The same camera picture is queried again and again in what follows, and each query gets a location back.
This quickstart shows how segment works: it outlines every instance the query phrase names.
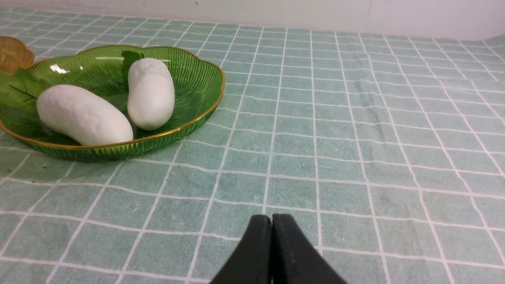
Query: gold rim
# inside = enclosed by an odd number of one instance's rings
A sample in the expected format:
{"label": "gold rim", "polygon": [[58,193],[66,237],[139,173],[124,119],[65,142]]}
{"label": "gold rim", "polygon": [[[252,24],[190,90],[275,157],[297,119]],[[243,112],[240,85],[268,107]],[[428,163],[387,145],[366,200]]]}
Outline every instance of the gold rim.
{"label": "gold rim", "polygon": [[221,69],[221,67],[219,67],[218,65],[216,65],[216,64],[214,64],[214,63],[212,63],[210,61],[205,61],[205,60],[200,59],[196,54],[194,54],[194,53],[192,53],[190,51],[184,50],[182,48],[177,48],[175,46],[150,46],[148,48],[140,48],[138,46],[129,45],[129,44],[102,45],[102,46],[97,46],[97,47],[94,47],[94,48],[90,48],[90,49],[85,50],[85,51],[78,52],[78,53],[76,53],[74,55],[70,55],[70,56],[59,56],[59,57],[44,59],[44,60],[41,60],[41,61],[38,61],[38,62],[34,63],[32,66],[30,66],[30,68],[32,68],[33,66],[35,66],[35,65],[37,65],[39,63],[43,63],[43,62],[46,62],[46,61],[49,61],[49,60],[62,59],[62,58],[72,58],[72,57],[76,57],[78,55],[81,55],[83,53],[86,53],[86,52],[89,52],[89,51],[92,51],[92,50],[95,50],[95,49],[110,48],[110,47],[114,47],[114,46],[116,46],[116,47],[124,47],[124,48],[134,48],[134,49],[140,49],[140,50],[169,48],[169,49],[177,49],[177,50],[189,53],[192,56],[194,56],[196,59],[198,59],[199,61],[205,62],[205,63],[208,63],[208,64],[211,64],[211,65],[215,66],[219,70],[219,72],[221,72],[221,75],[223,76],[223,81],[221,82],[221,93],[219,94],[219,98],[217,99],[217,101],[209,109],[207,109],[206,111],[204,111],[202,114],[200,114],[199,116],[197,116],[193,120],[191,120],[191,121],[189,121],[189,122],[187,122],[187,123],[185,123],[185,124],[183,124],[183,125],[181,125],[181,126],[179,126],[177,128],[174,128],[174,129],[171,129],[169,131],[162,132],[162,133],[158,133],[158,134],[155,134],[155,135],[151,135],[151,136],[147,136],[147,137],[143,137],[143,138],[138,138],[138,139],[130,140],[130,141],[127,141],[127,142],[114,143],[114,144],[103,144],[103,145],[96,145],[96,146],[81,146],[81,145],[71,146],[71,145],[63,145],[63,144],[46,143],[46,142],[42,142],[42,141],[38,141],[38,140],[34,140],[34,139],[31,139],[31,138],[24,137],[24,136],[21,136],[19,134],[16,134],[16,133],[10,131],[8,128],[5,127],[4,122],[1,121],[1,120],[0,120],[0,129],[2,129],[5,133],[7,133],[8,135],[10,135],[10,136],[12,136],[12,137],[14,137],[14,138],[16,138],[18,140],[21,140],[21,141],[24,141],[24,142],[28,142],[28,143],[32,143],[32,144],[36,144],[36,145],[40,145],[40,146],[52,147],[52,148],[91,150],[91,149],[100,149],[100,148],[107,148],[107,147],[115,147],[115,146],[122,146],[122,145],[134,144],[134,143],[138,143],[138,142],[142,142],[142,141],[146,141],[146,140],[151,140],[153,138],[167,136],[169,134],[181,131],[182,129],[184,129],[184,128],[186,128],[186,127],[188,127],[188,126],[190,126],[190,125],[198,122],[202,118],[206,117],[210,112],[212,112],[213,110],[215,110],[217,108],[218,104],[223,99],[224,85],[225,85],[225,81],[226,81],[223,69]]}

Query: white wall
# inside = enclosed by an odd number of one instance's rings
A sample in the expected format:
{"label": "white wall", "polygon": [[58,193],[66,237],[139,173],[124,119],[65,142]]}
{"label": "white wall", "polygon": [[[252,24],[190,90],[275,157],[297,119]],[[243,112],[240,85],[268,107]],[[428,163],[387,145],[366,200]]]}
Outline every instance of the white wall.
{"label": "white wall", "polygon": [[505,0],[0,0],[0,4],[460,40],[505,34]]}

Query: white vegetable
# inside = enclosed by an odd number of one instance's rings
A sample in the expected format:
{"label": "white vegetable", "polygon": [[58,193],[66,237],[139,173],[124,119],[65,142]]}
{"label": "white vegetable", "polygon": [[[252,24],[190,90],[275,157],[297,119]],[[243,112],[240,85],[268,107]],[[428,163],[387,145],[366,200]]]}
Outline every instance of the white vegetable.
{"label": "white vegetable", "polygon": [[167,65],[163,61],[155,58],[142,58],[130,66],[130,70],[128,71],[128,87],[133,89],[133,84],[139,80],[140,76],[146,73],[160,74],[173,84],[170,71],[168,71]]}
{"label": "white vegetable", "polygon": [[133,140],[128,119],[113,105],[88,90],[56,85],[37,99],[40,120],[50,129],[83,146]]}
{"label": "white vegetable", "polygon": [[145,73],[128,94],[128,114],[138,127],[154,130],[172,116],[175,104],[174,84],[158,73]]}
{"label": "white vegetable", "polygon": [[135,61],[128,71],[128,114],[145,130],[163,126],[172,116],[175,89],[165,63],[154,58]]}

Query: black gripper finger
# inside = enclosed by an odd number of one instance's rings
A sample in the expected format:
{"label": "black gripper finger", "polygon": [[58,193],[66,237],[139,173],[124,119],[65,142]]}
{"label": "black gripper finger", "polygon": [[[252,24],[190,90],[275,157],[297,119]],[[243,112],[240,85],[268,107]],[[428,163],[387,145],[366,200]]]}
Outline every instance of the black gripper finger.
{"label": "black gripper finger", "polygon": [[347,284],[314,249],[291,215],[273,215],[270,257],[274,284]]}
{"label": "black gripper finger", "polygon": [[235,251],[211,284],[270,284],[272,223],[265,215],[253,215]]}

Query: checkered tablecloth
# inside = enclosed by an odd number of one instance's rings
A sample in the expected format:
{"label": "checkered tablecloth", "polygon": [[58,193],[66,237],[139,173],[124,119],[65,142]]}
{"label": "checkered tablecloth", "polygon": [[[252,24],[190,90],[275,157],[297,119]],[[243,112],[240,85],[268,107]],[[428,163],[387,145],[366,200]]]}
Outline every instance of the checkered tablecloth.
{"label": "checkered tablecloth", "polygon": [[414,38],[0,7],[37,60],[175,45],[222,103],[182,142],[72,163],[0,133],[0,282],[205,283],[292,214],[349,284],[505,282],[505,36]]}

